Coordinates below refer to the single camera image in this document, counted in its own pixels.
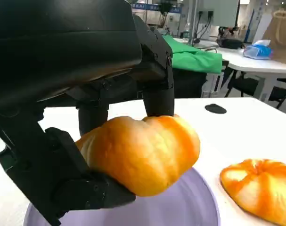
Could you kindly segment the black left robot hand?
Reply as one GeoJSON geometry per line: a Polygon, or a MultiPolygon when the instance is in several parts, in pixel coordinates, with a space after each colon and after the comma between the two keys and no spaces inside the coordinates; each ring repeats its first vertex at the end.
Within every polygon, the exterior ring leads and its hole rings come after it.
{"type": "Polygon", "coordinates": [[[0,164],[52,226],[71,210],[136,196],[90,170],[71,136],[42,129],[46,107],[75,106],[81,134],[117,101],[103,81],[128,75],[148,116],[174,114],[172,49],[125,0],[0,0],[0,164]]]}

